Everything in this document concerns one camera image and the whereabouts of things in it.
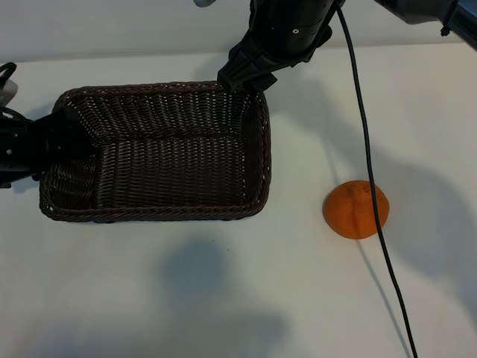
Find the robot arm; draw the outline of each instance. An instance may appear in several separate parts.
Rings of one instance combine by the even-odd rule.
[[[214,0],[195,0],[207,6]],[[332,36],[329,21],[345,0],[252,0],[250,24],[229,53],[218,81],[229,92],[242,84],[263,92],[277,79],[272,72],[311,60]],[[477,49],[477,0],[376,0],[409,24],[440,21]]]

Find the black mechanical part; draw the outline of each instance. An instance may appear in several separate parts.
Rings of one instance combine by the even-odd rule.
[[[0,188],[40,175],[55,161],[88,157],[93,152],[78,113],[63,108],[36,121],[0,107]]]
[[[440,32],[455,32],[477,50],[476,0],[375,0],[408,24],[440,21]]]
[[[444,22],[455,0],[376,0],[408,24]]]
[[[16,64],[13,62],[6,63],[0,66],[0,91],[3,89],[8,81],[8,78],[15,72]]]
[[[477,50],[477,1],[460,0],[444,28],[455,32]]]
[[[215,2],[215,0],[194,0],[194,3],[198,7],[208,7],[212,5]]]
[[[252,0],[250,25],[218,72],[219,83],[234,92],[242,84],[263,92],[277,79],[272,72],[308,62],[332,36],[329,21],[344,0]]]

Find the wicker basket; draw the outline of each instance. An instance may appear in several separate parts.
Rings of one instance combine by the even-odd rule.
[[[75,108],[95,155],[55,163],[40,182],[54,220],[231,220],[257,214],[271,179],[263,95],[216,82],[84,87]]]

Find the white table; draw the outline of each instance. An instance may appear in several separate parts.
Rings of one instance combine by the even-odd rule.
[[[36,119],[74,87],[209,80],[226,57],[21,63],[10,106]],[[477,54],[357,57],[420,357],[475,357]],[[377,238],[343,239],[320,212],[335,185],[367,177],[347,50],[277,77],[271,193],[253,218],[66,224],[42,215],[32,181],[0,190],[0,357],[406,357]]]

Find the orange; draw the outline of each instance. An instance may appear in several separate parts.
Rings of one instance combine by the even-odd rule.
[[[376,186],[381,227],[389,215],[389,201]],[[366,239],[378,232],[374,220],[369,181],[355,180],[341,184],[325,200],[323,215],[328,225],[348,239]]]

